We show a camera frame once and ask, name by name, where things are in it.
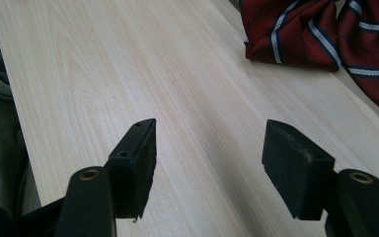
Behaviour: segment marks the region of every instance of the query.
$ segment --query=folded tie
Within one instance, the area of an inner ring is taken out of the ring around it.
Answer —
[[[246,57],[337,71],[336,6],[332,0],[242,0]]]
[[[344,67],[379,106],[379,0],[346,1],[340,14],[338,37]]]

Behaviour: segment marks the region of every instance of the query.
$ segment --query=necktie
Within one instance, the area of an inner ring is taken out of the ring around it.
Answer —
[[[379,0],[349,0],[339,19],[339,53],[345,69],[379,106]]]
[[[379,106],[379,0],[241,0],[246,57],[337,71]]]

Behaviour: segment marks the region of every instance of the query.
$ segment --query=wooden table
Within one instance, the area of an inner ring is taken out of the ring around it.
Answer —
[[[304,132],[336,171],[379,177],[379,109],[347,73],[252,62],[227,0],[0,0],[0,43],[42,204],[158,120],[143,219],[119,236],[325,236],[291,218],[261,164],[265,123]]]

